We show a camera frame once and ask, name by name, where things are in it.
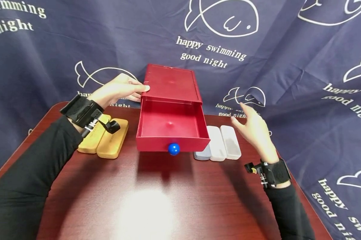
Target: yellow case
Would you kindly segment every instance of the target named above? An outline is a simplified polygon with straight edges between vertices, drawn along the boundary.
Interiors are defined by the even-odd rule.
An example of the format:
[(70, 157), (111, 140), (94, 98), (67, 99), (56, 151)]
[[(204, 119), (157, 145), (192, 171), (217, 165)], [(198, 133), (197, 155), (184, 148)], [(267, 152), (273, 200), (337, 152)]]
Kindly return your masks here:
[(127, 134), (128, 121), (119, 118), (114, 118), (113, 120), (119, 123), (120, 129), (114, 134), (105, 132), (103, 135), (96, 150), (97, 155), (101, 158), (116, 159), (119, 156), (120, 149)]
[[(110, 121), (111, 116), (103, 114), (100, 116), (99, 120), (106, 123), (107, 121)], [(98, 147), (98, 144), (100, 140), (102, 139), (102, 136), (106, 129), (97, 122), (95, 124), (94, 129), (84, 138), (84, 140), (79, 144), (78, 152), (83, 153), (96, 153), (96, 148)]]

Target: black wrist strap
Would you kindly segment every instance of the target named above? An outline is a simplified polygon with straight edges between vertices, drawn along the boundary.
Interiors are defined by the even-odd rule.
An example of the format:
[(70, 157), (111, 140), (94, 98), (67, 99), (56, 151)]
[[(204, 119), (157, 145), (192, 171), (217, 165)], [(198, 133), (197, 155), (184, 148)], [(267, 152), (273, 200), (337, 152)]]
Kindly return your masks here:
[(275, 187), (277, 184), (287, 182), (291, 179), (289, 169), (287, 168), (287, 165), (282, 158), (280, 158), (279, 161), (274, 164), (267, 164), (261, 160), (261, 164), (267, 182), (272, 187)]
[(72, 119), (77, 126), (85, 127), (94, 119), (98, 119), (104, 109), (96, 102), (78, 94), (60, 112)]

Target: red box lid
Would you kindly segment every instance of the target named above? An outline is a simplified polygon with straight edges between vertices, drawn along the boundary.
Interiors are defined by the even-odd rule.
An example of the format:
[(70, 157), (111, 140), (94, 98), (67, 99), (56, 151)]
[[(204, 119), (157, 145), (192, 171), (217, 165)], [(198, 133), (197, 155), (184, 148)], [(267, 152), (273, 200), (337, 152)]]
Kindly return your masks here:
[(163, 98), (202, 103), (194, 71), (148, 64), (145, 85), (150, 91), (142, 93), (142, 98)]

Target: red drawer box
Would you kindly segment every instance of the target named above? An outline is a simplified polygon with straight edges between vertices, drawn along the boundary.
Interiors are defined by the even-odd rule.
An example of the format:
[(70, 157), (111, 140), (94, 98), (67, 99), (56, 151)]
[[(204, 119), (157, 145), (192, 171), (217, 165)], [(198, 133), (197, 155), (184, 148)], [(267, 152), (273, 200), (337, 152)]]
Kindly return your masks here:
[(210, 142), (194, 72), (148, 64), (142, 93), (136, 144), (138, 151), (203, 151)]

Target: hand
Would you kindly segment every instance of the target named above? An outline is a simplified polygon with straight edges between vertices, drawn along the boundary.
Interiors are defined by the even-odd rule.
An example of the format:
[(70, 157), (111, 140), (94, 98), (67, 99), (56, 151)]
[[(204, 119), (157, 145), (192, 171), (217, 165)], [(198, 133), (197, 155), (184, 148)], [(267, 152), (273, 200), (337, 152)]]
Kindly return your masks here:
[(103, 109), (116, 103), (120, 98), (140, 102), (140, 93), (150, 90), (150, 86), (143, 85), (127, 74), (121, 73), (113, 80), (96, 90), (87, 99), (94, 100)]
[(251, 107), (241, 103), (246, 124), (241, 124), (236, 118), (231, 117), (233, 126), (259, 153), (262, 161), (273, 164), (279, 161), (276, 148), (271, 141), (266, 122)]

